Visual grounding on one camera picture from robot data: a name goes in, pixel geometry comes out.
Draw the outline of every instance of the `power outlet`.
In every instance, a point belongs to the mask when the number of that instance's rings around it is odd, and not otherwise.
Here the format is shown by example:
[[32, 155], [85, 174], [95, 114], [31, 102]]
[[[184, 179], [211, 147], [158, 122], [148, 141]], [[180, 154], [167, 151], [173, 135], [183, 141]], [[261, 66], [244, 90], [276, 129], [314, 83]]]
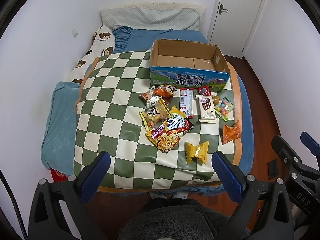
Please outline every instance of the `power outlet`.
[[76, 37], [78, 35], [78, 31], [76, 28], [73, 28], [72, 35], [73, 35], [73, 37]]

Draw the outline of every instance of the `instant noodle packet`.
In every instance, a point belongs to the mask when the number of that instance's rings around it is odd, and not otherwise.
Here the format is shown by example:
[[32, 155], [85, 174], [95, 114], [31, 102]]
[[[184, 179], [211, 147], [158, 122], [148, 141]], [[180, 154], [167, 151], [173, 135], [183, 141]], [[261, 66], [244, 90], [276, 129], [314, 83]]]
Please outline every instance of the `instant noodle packet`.
[[145, 111], [140, 111], [139, 115], [143, 120], [146, 131], [150, 131], [151, 128], [155, 127], [156, 123], [161, 119], [173, 117], [162, 98], [159, 98], [159, 100], [156, 102], [156, 105], [152, 108]]
[[171, 113], [173, 117], [164, 120], [157, 129], [146, 133], [149, 141], [164, 153], [169, 152], [184, 134], [194, 128], [190, 120], [176, 106], [172, 107]]

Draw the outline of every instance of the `red candy wrapper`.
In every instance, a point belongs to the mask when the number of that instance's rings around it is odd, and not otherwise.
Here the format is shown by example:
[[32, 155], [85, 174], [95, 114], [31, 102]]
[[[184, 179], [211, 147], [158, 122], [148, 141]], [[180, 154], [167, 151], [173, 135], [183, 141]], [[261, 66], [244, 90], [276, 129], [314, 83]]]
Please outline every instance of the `red candy wrapper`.
[[202, 96], [211, 95], [211, 92], [210, 92], [208, 86], [203, 86], [203, 87], [198, 88], [197, 92], [199, 93], [199, 95], [202, 95]]

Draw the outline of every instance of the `candy bag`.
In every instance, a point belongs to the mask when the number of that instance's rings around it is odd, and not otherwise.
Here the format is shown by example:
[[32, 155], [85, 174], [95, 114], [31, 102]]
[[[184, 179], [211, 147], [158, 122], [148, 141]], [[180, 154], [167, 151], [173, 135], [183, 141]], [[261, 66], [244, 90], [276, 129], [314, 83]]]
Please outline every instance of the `candy bag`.
[[239, 120], [236, 121], [231, 127], [223, 125], [222, 145], [238, 138], [240, 138]]
[[177, 89], [172, 85], [160, 85], [153, 91], [153, 94], [160, 97], [168, 98], [174, 97], [176, 91]]
[[229, 113], [235, 109], [234, 105], [227, 98], [219, 100], [219, 103], [214, 106], [214, 110], [225, 122], [228, 120]]
[[189, 164], [193, 158], [197, 158], [203, 164], [206, 164], [209, 142], [204, 142], [196, 146], [186, 142], [186, 148], [187, 148], [187, 158], [186, 158], [187, 164]]
[[146, 133], [149, 141], [164, 153], [169, 152], [184, 134], [194, 128], [190, 120], [175, 106], [171, 112], [173, 117], [164, 120], [157, 129]]
[[145, 92], [141, 95], [138, 95], [139, 98], [143, 98], [146, 101], [145, 109], [152, 108], [153, 106], [156, 105], [156, 103], [160, 99], [159, 96], [155, 96], [153, 94], [154, 90], [155, 90], [155, 86], [152, 86], [147, 92]]
[[161, 119], [173, 117], [162, 98], [159, 98], [155, 106], [146, 111], [140, 111], [139, 114], [143, 120], [146, 131], [149, 131], [150, 128], [155, 127], [156, 123]]

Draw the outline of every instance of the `yellow snack package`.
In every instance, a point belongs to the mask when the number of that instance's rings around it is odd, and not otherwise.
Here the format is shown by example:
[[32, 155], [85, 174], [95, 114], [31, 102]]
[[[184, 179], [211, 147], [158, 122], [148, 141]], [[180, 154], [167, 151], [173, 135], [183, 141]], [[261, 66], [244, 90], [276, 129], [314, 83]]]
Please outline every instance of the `yellow snack package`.
[[157, 129], [146, 133], [149, 141], [164, 153], [169, 152], [184, 134], [194, 128], [190, 120], [175, 106], [171, 113], [172, 117], [165, 119]]
[[152, 108], [145, 111], [140, 111], [139, 115], [143, 120], [146, 131], [150, 131], [150, 129], [155, 127], [156, 123], [161, 119], [173, 117], [172, 113], [169, 111], [162, 98], [160, 98], [157, 101], [156, 105]]
[[187, 164], [191, 162], [192, 158], [197, 158], [198, 160], [206, 164], [209, 142], [204, 142], [196, 146], [186, 142], [186, 148], [187, 148]]

